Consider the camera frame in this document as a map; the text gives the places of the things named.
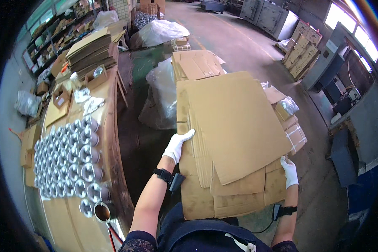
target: red cable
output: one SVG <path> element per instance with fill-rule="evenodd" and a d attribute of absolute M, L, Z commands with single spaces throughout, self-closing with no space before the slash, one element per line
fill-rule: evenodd
<path fill-rule="evenodd" d="M 109 233 L 109 239 L 111 240 L 112 248 L 113 248 L 114 252 L 116 252 L 115 244 L 113 242 L 112 234 L 111 234 L 110 229 L 108 229 L 108 233 Z"/>

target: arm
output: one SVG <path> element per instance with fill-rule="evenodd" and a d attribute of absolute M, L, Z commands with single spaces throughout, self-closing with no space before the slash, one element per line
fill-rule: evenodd
<path fill-rule="evenodd" d="M 281 157 L 281 165 L 283 166 L 287 178 L 286 188 L 287 194 L 284 201 L 284 207 L 286 206 L 297 206 L 298 204 L 298 178 L 297 171 L 295 169 L 295 164 Z M 297 220 L 297 212 L 292 215 L 284 215 L 280 218 L 276 233 L 274 234 L 271 247 L 282 242 L 282 241 L 292 241 L 294 230 L 295 230 L 295 221 Z"/>
<path fill-rule="evenodd" d="M 194 129 L 191 129 L 184 135 L 173 135 L 164 154 L 162 154 L 157 169 L 165 169 L 172 174 L 175 165 L 179 163 L 179 159 L 181 158 L 183 142 L 191 139 L 193 135 L 195 135 Z M 152 174 L 136 204 L 133 222 L 129 232 L 141 230 L 156 238 L 158 214 L 160 213 L 166 188 L 167 184 L 165 181 L 159 179 L 156 174 Z"/>

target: black cable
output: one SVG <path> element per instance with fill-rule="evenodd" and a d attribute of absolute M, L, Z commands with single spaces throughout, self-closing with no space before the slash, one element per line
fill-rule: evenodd
<path fill-rule="evenodd" d="M 267 226 L 267 228 L 263 229 L 263 231 L 261 231 L 261 232 L 252 232 L 252 234 L 260 234 L 260 233 L 265 232 L 268 228 L 270 228 L 270 226 L 272 225 L 272 223 L 273 223 L 273 220 L 272 220 L 272 222 L 270 222 L 270 224 Z"/>

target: lace sleeve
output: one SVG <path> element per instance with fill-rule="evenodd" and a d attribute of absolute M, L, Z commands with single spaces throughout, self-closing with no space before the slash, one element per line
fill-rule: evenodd
<path fill-rule="evenodd" d="M 272 247 L 274 252 L 298 252 L 297 247 L 292 241 L 280 242 Z"/>
<path fill-rule="evenodd" d="M 133 231 L 127 234 L 119 252 L 154 252 L 156 246 L 156 239 L 151 234 Z"/>

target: yellow floor line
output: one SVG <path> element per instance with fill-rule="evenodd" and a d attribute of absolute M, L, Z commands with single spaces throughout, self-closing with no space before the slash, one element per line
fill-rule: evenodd
<path fill-rule="evenodd" d="M 249 40 L 252 41 L 252 43 L 254 43 L 255 45 L 257 45 L 264 53 L 266 53 L 272 60 L 275 60 L 267 51 L 265 51 L 258 43 L 256 43 L 255 41 L 253 41 L 252 38 L 248 37 L 245 33 L 241 32 L 240 30 L 238 30 L 237 28 L 235 28 L 234 26 L 232 26 L 232 24 L 222 20 L 221 18 L 217 17 L 216 15 L 212 14 L 212 13 L 208 13 L 209 15 L 212 15 L 213 17 L 221 20 L 222 22 L 226 23 L 227 25 L 231 26 L 232 28 L 234 28 L 235 30 L 237 30 L 237 32 L 241 33 L 242 35 L 244 35 L 245 37 L 247 37 Z"/>
<path fill-rule="evenodd" d="M 179 19 L 175 19 L 176 20 L 176 22 L 178 23 L 178 24 L 180 24 L 181 26 L 183 26 L 183 27 L 185 27 L 180 21 L 179 21 Z M 202 50 L 206 50 L 206 47 L 204 47 L 203 45 L 202 45 L 202 43 L 200 43 L 195 37 L 191 37 L 191 39 L 193 39 L 199 46 L 200 46 L 200 48 L 202 49 Z"/>

